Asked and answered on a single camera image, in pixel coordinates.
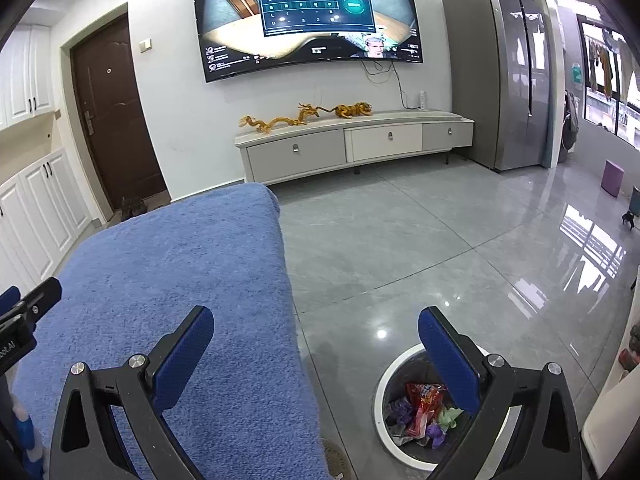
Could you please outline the blue white gloved hand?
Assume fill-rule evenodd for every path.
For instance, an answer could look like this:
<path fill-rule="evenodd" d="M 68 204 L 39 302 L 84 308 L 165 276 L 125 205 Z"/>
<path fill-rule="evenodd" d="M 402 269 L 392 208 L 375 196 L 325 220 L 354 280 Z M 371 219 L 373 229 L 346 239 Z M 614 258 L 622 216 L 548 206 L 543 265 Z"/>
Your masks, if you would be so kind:
<path fill-rule="evenodd" d="M 21 401 L 8 393 L 1 397 L 1 440 L 29 479 L 47 479 L 47 450 Z"/>

